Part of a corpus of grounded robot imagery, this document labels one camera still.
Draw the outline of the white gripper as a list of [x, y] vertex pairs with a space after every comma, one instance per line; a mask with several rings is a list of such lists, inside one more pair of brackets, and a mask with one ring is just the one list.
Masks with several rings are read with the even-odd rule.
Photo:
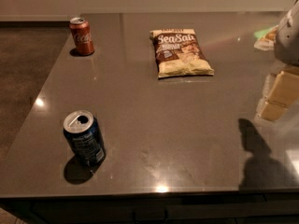
[[[284, 63], [299, 65], [299, 0], [278, 24], [275, 56]], [[267, 100], [259, 101], [257, 114], [262, 119], [276, 121], [298, 98], [299, 68], [289, 67], [276, 76]]]

